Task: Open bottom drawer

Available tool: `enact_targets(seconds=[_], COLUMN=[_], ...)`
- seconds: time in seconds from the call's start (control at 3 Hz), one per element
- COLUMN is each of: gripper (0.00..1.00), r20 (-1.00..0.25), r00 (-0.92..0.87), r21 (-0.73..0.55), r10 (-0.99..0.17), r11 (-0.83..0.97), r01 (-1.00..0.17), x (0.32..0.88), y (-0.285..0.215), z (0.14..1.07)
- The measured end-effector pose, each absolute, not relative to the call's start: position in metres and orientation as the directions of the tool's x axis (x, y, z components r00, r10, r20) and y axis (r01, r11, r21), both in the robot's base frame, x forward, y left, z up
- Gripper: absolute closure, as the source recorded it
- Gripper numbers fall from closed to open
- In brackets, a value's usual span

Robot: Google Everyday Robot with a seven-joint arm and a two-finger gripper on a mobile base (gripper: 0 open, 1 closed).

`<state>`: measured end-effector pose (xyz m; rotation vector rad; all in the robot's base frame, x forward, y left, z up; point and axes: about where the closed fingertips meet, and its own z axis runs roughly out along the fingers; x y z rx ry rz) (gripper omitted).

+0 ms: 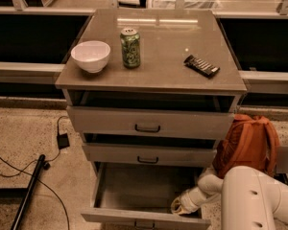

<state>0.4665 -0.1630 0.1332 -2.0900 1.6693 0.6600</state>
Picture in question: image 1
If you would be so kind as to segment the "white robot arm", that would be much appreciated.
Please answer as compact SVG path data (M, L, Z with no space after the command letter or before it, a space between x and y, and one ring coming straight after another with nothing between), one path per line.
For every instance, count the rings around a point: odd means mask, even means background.
M224 178L205 169L195 187L172 201L171 212L191 214L216 199L222 230L276 230L276 220L288 223L288 186L246 166L230 169Z

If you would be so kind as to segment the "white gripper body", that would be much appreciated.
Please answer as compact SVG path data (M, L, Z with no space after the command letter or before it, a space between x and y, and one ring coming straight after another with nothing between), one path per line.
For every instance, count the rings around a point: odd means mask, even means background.
M204 200L204 195L199 189L186 190L189 193L190 201L187 202L190 213L196 212Z

